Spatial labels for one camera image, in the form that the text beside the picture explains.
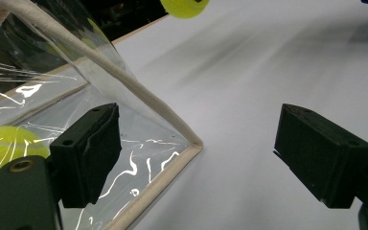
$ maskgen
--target ball inside plastic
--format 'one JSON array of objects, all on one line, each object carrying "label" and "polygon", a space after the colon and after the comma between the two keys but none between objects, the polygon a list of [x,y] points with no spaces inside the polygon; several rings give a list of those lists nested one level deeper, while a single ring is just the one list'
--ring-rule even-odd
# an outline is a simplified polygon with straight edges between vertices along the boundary
[{"label": "ball inside plastic", "polygon": [[209,0],[161,0],[168,14],[178,18],[191,18],[199,15]]},{"label": "ball inside plastic", "polygon": [[21,127],[0,126],[0,169],[26,155],[49,156],[49,150],[34,133]]}]

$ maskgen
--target transparent plastic film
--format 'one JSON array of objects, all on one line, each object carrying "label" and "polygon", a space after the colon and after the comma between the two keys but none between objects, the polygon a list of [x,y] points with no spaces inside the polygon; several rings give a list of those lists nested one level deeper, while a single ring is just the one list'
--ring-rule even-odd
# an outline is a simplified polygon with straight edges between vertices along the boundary
[{"label": "transparent plastic film", "polygon": [[[34,2],[135,79],[79,2]],[[78,49],[24,17],[6,18],[0,27],[0,168],[15,157],[47,157],[50,144],[67,128],[90,109],[110,103],[119,106],[119,160],[95,205],[59,204],[64,229],[105,228],[192,143]]]}]

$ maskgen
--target tennis ball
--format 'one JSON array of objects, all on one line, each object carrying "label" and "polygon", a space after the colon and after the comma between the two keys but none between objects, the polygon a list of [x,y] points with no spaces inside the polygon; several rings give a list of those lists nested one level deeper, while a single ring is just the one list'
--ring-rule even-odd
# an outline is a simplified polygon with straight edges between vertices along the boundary
[{"label": "tennis ball", "polygon": [[26,155],[47,157],[48,148],[34,133],[15,126],[0,126],[0,169],[8,162]]},{"label": "tennis ball", "polygon": [[161,0],[164,10],[178,18],[190,18],[199,15],[209,0]]}]

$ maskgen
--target white surface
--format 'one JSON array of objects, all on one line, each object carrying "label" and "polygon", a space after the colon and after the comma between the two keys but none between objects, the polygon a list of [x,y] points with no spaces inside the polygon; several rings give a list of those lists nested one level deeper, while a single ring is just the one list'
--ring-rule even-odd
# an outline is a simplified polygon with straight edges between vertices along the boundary
[{"label": "white surface", "polygon": [[368,141],[368,6],[357,0],[212,0],[117,44],[136,77],[205,150],[132,229],[358,229],[275,156],[281,105]]}]

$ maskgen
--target clear plastic sheet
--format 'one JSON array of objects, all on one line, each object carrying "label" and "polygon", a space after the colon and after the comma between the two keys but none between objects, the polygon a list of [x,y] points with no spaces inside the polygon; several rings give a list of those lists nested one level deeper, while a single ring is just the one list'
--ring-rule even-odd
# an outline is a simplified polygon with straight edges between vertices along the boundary
[{"label": "clear plastic sheet", "polygon": [[[127,70],[77,1],[35,2],[89,47]],[[120,158],[96,205],[61,208],[65,229],[104,228],[190,144],[79,51],[8,16],[0,28],[0,126],[25,128],[38,136],[35,142],[48,147],[86,111],[114,102],[120,110]]]}]

